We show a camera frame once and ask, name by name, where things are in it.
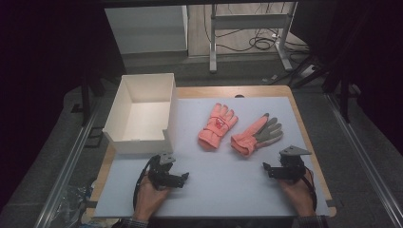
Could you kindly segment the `dark curtain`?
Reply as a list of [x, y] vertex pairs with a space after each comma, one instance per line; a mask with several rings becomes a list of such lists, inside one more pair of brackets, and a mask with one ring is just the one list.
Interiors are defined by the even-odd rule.
[[403, 155], [403, 0], [298, 0], [292, 33], [349, 63], [358, 104]]
[[102, 0], [0, 0], [0, 210], [82, 82], [125, 66]]

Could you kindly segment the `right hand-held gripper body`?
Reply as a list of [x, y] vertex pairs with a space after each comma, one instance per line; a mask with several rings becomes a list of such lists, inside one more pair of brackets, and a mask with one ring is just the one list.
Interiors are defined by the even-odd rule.
[[280, 152], [280, 174], [279, 178], [283, 180], [298, 181], [305, 174], [305, 163], [302, 156], [311, 155], [311, 152], [300, 147], [290, 145]]

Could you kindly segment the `person's right hand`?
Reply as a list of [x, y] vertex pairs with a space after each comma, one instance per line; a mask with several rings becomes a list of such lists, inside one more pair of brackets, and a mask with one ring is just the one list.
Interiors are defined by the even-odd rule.
[[278, 184], [300, 217], [313, 217], [316, 214], [310, 189], [303, 180], [295, 183], [278, 180]]

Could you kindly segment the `clear plastic bag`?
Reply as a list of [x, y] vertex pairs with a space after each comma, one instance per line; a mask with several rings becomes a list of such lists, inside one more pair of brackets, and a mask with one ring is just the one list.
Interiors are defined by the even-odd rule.
[[62, 228], [76, 228], [91, 195], [88, 186], [78, 187], [69, 185], [62, 196], [58, 208], [58, 216], [62, 221]]

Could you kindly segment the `pale blue table mat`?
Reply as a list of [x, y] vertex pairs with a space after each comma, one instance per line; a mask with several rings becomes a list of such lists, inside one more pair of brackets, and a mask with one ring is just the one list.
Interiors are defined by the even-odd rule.
[[[239, 120], [232, 134], [245, 130], [268, 113], [282, 124], [283, 137], [245, 158], [224, 137], [218, 150], [205, 152], [197, 142], [206, 125], [213, 99], [177, 101], [176, 137], [172, 174], [189, 172], [183, 188], [173, 190], [158, 210], [159, 218], [268, 218], [291, 217], [295, 211], [278, 183], [269, 178], [263, 163], [279, 164], [280, 150], [305, 142], [292, 106], [286, 97], [223, 98]], [[95, 209], [98, 218], [124, 218], [133, 213], [134, 186], [151, 154], [120, 154], [116, 151], [107, 181]]]

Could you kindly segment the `pink glove with grey palm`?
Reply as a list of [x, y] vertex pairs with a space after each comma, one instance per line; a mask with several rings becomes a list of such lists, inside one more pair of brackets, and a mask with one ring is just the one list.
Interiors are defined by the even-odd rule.
[[279, 141], [282, 136], [282, 124], [265, 113], [242, 133], [233, 135], [231, 146], [242, 156], [249, 157], [259, 148]]

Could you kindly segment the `white cabinet panel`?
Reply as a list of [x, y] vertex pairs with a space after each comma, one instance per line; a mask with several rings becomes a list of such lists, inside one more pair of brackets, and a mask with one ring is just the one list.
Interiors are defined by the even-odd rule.
[[122, 54], [187, 50], [187, 6], [105, 9]]

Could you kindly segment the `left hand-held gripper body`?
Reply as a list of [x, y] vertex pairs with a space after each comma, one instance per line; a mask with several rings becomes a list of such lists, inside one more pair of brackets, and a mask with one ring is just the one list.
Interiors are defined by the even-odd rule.
[[169, 174], [174, 161], [173, 156], [166, 153], [155, 155], [149, 160], [148, 178], [157, 190], [171, 187], [172, 183], [180, 181], [177, 180], [178, 176]]

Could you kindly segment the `black metal stand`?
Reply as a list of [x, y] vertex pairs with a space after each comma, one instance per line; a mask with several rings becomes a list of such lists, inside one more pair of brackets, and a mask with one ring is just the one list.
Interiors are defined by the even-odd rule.
[[339, 87], [339, 113], [342, 118], [349, 123], [349, 99], [350, 94], [350, 67], [349, 63], [343, 59], [334, 59], [329, 64], [329, 74], [322, 84], [322, 90], [325, 93], [333, 93]]
[[81, 83], [81, 98], [82, 104], [75, 104], [71, 109], [72, 113], [83, 113], [82, 126], [85, 126], [90, 118], [90, 100], [89, 91], [92, 91], [95, 97], [102, 97], [105, 95], [105, 88], [99, 76], [89, 75], [82, 78]]

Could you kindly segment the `white box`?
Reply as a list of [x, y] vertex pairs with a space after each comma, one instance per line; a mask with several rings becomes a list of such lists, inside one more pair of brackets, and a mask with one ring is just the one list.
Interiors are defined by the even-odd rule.
[[103, 132], [120, 154], [172, 153], [177, 101], [173, 73], [123, 75]]

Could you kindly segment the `pink glove with red print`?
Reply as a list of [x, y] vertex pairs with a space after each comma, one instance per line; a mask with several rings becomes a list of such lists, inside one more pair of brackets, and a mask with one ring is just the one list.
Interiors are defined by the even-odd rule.
[[227, 105], [216, 103], [206, 126], [198, 134], [198, 143], [206, 151], [218, 149], [221, 139], [238, 122], [238, 117]]

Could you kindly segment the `white metal desk frame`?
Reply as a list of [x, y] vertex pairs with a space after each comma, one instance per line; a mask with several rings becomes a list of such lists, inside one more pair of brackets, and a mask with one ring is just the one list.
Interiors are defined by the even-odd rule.
[[286, 38], [291, 27], [297, 2], [292, 2], [287, 13], [277, 14], [241, 14], [241, 15], [217, 15], [215, 5], [211, 12], [211, 41], [209, 52], [209, 70], [217, 72], [217, 52], [215, 31], [223, 29], [281, 29], [282, 34], [275, 47], [278, 56], [286, 71], [291, 71], [292, 65], [285, 53]]

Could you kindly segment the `white power strip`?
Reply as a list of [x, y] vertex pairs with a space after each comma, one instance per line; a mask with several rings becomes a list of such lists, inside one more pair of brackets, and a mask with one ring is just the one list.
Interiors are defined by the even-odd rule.
[[301, 73], [300, 76], [302, 78], [305, 78], [309, 75], [311, 75], [312, 73], [314, 73], [316, 71], [316, 67], [314, 65], [309, 65], [308, 67], [306, 67]]

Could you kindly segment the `person's left hand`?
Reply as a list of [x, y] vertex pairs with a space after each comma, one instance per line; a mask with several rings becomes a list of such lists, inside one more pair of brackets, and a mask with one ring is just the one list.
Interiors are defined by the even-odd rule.
[[151, 216], [159, 210], [169, 193], [170, 188], [157, 190], [149, 177], [144, 176], [140, 183], [133, 218], [140, 221], [149, 221]]

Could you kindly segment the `metal floor rail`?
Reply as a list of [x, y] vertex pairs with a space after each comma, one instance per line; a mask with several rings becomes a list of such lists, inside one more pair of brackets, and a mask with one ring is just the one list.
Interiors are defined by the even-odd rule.
[[51, 225], [52, 218], [62, 200], [62, 195], [67, 188], [67, 184], [71, 178], [75, 165], [81, 156], [86, 139], [89, 135], [89, 131], [98, 115], [99, 106], [99, 102], [96, 101], [91, 107], [89, 119], [87, 123], [81, 127], [74, 145], [70, 149], [66, 161], [62, 166], [59, 176], [53, 184], [53, 187], [48, 195], [48, 199], [41, 213], [39, 214], [37, 221], [35, 222], [34, 228], [49, 228]]
[[350, 145], [352, 146], [357, 159], [362, 166], [366, 176], [368, 177], [373, 189], [377, 193], [382, 205], [384, 206], [388, 216], [390, 217], [395, 228], [403, 228], [403, 210], [393, 195], [391, 189], [386, 182], [381, 178], [374, 163], [371, 161], [367, 150], [364, 148], [360, 139], [356, 135], [353, 127], [344, 119], [340, 113], [336, 98], [332, 94], [325, 94], [324, 97], [330, 104], [336, 119], [346, 135]]

